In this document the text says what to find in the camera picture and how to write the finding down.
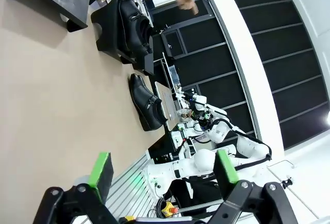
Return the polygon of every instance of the bright light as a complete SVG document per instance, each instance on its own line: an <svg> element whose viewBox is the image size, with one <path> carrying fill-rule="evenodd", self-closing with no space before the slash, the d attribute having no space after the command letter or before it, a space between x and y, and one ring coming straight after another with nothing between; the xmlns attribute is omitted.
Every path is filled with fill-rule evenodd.
<svg viewBox="0 0 330 224"><path fill-rule="evenodd" d="M328 117L327 117L326 121L327 121L328 124L330 125L330 112L329 112L329 114L328 114Z"/></svg>

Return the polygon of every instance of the screw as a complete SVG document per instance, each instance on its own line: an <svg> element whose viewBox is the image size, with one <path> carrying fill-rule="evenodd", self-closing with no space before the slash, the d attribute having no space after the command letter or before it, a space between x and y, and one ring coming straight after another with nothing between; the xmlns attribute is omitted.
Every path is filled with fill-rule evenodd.
<svg viewBox="0 0 330 224"><path fill-rule="evenodd" d="M246 182L242 182L242 183L241 183L241 186L242 186L243 188L248 188L249 185L248 185L248 183L246 183Z"/></svg>
<svg viewBox="0 0 330 224"><path fill-rule="evenodd" d="M53 194L53 196L56 196L57 194L59 194L59 191L55 189L52 191L52 194Z"/></svg>
<svg viewBox="0 0 330 224"><path fill-rule="evenodd" d="M271 189L272 191L274 191L274 190L276 190L276 186L273 185L273 184L271 184L271 185L269 185L269 189Z"/></svg>
<svg viewBox="0 0 330 224"><path fill-rule="evenodd" d="M81 186L81 187L78 188L78 191L85 192L86 191L86 188L84 186Z"/></svg>

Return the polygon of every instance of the green strip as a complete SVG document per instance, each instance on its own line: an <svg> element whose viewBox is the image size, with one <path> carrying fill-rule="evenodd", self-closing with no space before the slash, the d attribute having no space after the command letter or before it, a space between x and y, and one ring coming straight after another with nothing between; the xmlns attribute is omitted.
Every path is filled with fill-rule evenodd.
<svg viewBox="0 0 330 224"><path fill-rule="evenodd" d="M88 184L90 187L94 188L96 190L96 193L101 200L101 195L100 192L97 188L98 180L100 179L101 173L103 171L104 165L109 157L108 152L101 152L98 155L98 158L94 164L93 170L91 175L89 176L88 179Z"/></svg>
<svg viewBox="0 0 330 224"><path fill-rule="evenodd" d="M229 183L236 184L239 181L239 178L238 178L235 168L232 165L232 162L230 161L230 158L229 158L226 150L219 149L217 151L217 154L220 158L223 168L225 169Z"/></svg>

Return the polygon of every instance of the beige tabletop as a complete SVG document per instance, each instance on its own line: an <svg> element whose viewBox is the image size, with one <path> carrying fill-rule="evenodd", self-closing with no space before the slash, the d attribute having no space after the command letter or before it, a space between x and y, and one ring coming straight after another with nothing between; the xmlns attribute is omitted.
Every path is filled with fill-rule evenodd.
<svg viewBox="0 0 330 224"><path fill-rule="evenodd" d="M168 129L171 131L180 121L176 113L172 92L168 87L165 87L159 82L155 82L155 85L156 85L158 97L162 100L161 107L164 112L164 116L168 119L166 125Z"/></svg>
<svg viewBox="0 0 330 224"><path fill-rule="evenodd" d="M33 7L0 0L3 224L32 223L44 191L68 190L100 151L117 176L164 134L143 131L128 89L135 71L97 51L90 18L68 33L43 2L23 2Z"/></svg>

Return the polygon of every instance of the green gripper pad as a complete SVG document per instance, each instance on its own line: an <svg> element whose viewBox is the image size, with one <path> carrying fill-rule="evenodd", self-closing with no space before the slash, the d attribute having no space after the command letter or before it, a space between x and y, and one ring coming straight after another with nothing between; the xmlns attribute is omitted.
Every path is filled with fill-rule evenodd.
<svg viewBox="0 0 330 224"><path fill-rule="evenodd" d="M239 181L237 172L233 167L226 150L219 149L216 152L213 172L217 179L220 193L225 200Z"/></svg>
<svg viewBox="0 0 330 224"><path fill-rule="evenodd" d="M88 184L92 187L100 201L105 203L111 187L113 177L113 167L111 161L111 154L108 152L101 152L94 164L91 175L88 179Z"/></svg>

